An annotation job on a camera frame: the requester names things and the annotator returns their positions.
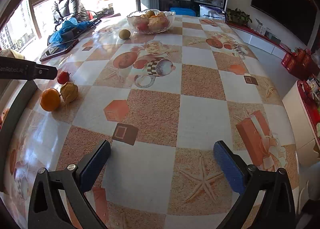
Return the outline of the smooth orange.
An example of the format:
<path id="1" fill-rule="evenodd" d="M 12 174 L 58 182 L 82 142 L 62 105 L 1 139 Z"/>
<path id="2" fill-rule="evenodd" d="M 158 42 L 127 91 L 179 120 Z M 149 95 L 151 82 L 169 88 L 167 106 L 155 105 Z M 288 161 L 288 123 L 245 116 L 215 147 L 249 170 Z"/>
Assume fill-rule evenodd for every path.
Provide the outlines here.
<path id="1" fill-rule="evenodd" d="M 46 89 L 40 96 L 40 106 L 45 111 L 51 112 L 56 110 L 60 106 L 60 103 L 60 94 L 56 89 Z"/>

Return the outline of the red cherry tomato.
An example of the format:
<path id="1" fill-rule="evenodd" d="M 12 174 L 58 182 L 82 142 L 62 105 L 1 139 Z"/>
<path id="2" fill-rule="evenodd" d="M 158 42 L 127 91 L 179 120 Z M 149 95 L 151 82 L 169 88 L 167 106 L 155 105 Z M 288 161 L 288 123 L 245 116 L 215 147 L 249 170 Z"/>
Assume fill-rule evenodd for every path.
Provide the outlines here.
<path id="1" fill-rule="evenodd" d="M 61 85 L 64 85 L 65 83 L 69 82 L 70 79 L 70 73 L 67 71 L 62 71 L 57 76 L 57 82 Z"/>

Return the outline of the round yellow longan fruit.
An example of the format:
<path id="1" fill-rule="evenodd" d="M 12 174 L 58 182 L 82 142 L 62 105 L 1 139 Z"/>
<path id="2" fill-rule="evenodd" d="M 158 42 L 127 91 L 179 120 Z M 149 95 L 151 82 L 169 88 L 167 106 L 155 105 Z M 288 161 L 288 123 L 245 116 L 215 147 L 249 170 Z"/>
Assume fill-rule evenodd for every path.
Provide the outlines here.
<path id="1" fill-rule="evenodd" d="M 122 29 L 119 32 L 119 38 L 122 40 L 129 39 L 131 37 L 131 32 L 128 29 Z"/>

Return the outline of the person in brown coat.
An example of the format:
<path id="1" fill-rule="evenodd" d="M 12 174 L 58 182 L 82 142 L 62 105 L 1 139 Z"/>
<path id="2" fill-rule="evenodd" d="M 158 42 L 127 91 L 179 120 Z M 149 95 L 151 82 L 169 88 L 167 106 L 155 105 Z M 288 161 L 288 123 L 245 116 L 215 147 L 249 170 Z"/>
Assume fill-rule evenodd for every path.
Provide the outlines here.
<path id="1" fill-rule="evenodd" d="M 3 50 L 0 50 L 0 56 L 1 57 L 8 57 L 8 58 L 16 58 L 16 59 L 25 59 L 23 55 L 20 53 L 16 52 L 15 50 L 12 50 L 10 48 L 6 48 Z"/>

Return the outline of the grey white tray box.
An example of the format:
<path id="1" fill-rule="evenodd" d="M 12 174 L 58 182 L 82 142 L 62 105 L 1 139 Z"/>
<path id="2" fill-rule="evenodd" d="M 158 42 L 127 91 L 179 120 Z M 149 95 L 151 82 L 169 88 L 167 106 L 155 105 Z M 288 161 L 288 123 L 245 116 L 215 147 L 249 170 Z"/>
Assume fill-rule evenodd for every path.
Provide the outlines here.
<path id="1" fill-rule="evenodd" d="M 35 81 L 29 80 L 24 86 L 21 88 L 20 92 L 17 94 L 15 100 L 13 101 L 7 117 L 1 128 L 1 192 L 4 192 L 4 168 L 5 168 L 5 160 L 7 158 L 7 152 L 9 150 L 9 144 L 12 138 L 12 135 L 15 131 L 15 128 L 20 120 L 24 109 L 26 108 L 29 100 L 34 95 L 37 90 L 37 85 Z"/>

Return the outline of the golden husk fruit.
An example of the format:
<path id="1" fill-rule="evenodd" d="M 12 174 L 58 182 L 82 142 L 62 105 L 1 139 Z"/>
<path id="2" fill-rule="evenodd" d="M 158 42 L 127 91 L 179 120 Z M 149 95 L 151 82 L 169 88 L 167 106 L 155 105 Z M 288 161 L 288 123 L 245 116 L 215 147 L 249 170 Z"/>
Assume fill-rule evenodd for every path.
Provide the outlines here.
<path id="1" fill-rule="evenodd" d="M 78 86 L 74 83 L 67 82 L 60 89 L 63 101 L 66 104 L 73 102 L 78 97 Z"/>

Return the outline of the black power adapter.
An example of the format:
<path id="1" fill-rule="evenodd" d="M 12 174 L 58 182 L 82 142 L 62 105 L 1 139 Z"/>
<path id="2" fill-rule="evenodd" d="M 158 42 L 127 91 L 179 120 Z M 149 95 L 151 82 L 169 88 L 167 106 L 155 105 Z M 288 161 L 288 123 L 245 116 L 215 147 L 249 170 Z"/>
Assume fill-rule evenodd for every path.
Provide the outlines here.
<path id="1" fill-rule="evenodd" d="M 71 41 L 77 39 L 84 31 L 78 28 L 73 28 L 63 34 L 61 34 L 61 38 L 63 42 Z"/>

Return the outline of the white round side cabinet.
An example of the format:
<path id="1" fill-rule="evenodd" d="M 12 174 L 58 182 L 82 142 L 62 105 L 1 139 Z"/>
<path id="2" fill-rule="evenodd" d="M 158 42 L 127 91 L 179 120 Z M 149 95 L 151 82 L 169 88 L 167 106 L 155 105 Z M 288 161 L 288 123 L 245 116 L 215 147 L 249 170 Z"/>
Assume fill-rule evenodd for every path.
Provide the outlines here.
<path id="1" fill-rule="evenodd" d="M 319 162 L 319 137 L 316 125 L 319 112 L 305 93 L 302 81 L 296 81 L 283 98 L 296 142 L 299 163 L 310 167 Z"/>

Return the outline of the blue plastic bag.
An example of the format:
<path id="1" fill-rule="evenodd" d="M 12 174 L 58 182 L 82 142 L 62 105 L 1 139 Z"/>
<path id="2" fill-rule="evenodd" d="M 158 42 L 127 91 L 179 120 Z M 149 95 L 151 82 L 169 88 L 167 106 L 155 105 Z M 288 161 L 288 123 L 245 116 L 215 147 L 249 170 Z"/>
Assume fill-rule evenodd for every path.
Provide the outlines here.
<path id="1" fill-rule="evenodd" d="M 71 41 L 89 29 L 90 24 L 90 21 L 78 22 L 75 17 L 68 18 L 63 21 L 59 30 L 48 37 L 47 43 L 48 45 L 62 44 L 63 42 Z"/>

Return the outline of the person in black jacket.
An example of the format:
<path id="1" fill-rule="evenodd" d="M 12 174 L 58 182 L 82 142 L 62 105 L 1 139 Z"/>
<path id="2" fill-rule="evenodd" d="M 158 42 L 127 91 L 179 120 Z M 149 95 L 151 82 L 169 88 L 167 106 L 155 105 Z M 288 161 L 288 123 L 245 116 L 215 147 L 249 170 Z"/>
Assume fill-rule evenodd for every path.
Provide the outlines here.
<path id="1" fill-rule="evenodd" d="M 52 13 L 55 26 L 62 24 L 69 16 L 74 17 L 77 22 L 89 20 L 81 0 L 53 0 Z"/>

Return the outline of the floral checkered tablecloth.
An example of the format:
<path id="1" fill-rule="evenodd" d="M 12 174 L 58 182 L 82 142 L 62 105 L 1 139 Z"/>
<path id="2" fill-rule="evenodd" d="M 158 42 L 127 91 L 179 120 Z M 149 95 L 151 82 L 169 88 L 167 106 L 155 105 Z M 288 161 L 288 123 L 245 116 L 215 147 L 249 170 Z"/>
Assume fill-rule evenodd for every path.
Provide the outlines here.
<path id="1" fill-rule="evenodd" d="M 63 170 L 101 140 L 111 157 L 85 197 L 109 228 L 216 228 L 236 199 L 214 160 L 223 140 L 248 164 L 287 170 L 299 195 L 290 121 L 261 63 L 222 21 L 177 16 L 165 33 L 107 21 L 48 65 L 68 72 L 77 98 L 47 112 L 37 81 L 13 133 L 1 199 L 28 225 L 37 171 Z"/>

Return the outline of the white low tv bench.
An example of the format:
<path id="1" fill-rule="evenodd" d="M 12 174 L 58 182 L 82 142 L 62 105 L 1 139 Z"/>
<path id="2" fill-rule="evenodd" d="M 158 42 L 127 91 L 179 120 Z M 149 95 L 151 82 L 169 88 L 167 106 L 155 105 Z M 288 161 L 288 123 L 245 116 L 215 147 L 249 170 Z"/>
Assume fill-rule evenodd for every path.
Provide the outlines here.
<path id="1" fill-rule="evenodd" d="M 239 26 L 231 22 L 228 22 L 227 25 L 231 27 L 233 31 L 235 31 L 235 33 L 242 39 L 244 43 L 275 55 L 281 60 L 285 57 L 286 54 L 291 54 L 291 51 L 285 45 L 276 44 L 269 38 L 258 34 L 251 28 Z"/>

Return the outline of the glass fruit bowl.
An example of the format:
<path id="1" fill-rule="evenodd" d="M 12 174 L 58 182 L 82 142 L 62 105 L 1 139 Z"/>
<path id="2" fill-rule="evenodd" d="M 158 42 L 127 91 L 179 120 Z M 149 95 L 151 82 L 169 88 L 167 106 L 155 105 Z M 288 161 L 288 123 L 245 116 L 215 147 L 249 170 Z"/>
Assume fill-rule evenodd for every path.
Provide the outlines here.
<path id="1" fill-rule="evenodd" d="M 169 30 L 175 21 L 175 16 L 175 12 L 146 9 L 129 14 L 127 22 L 136 33 L 157 34 Z"/>

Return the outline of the green potted plant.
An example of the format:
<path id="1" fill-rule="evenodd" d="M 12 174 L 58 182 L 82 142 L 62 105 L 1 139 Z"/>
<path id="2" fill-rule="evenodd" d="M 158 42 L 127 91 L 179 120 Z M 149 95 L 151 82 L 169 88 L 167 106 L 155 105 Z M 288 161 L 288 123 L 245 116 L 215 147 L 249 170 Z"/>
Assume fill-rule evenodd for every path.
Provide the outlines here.
<path id="1" fill-rule="evenodd" d="M 246 14 L 244 11 L 239 9 L 230 9 L 226 10 L 226 20 L 227 22 L 232 22 L 239 26 L 248 26 L 248 23 L 252 23 L 252 19 L 249 14 Z"/>

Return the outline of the blue plastic stool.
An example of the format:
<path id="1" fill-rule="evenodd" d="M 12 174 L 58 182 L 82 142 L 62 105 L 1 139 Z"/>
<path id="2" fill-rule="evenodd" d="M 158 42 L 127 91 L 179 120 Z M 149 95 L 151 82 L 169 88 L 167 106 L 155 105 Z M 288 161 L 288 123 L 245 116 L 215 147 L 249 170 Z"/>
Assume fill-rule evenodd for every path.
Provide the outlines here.
<path id="1" fill-rule="evenodd" d="M 196 13 L 189 8 L 171 7 L 171 12 L 175 12 L 176 15 L 196 16 Z"/>

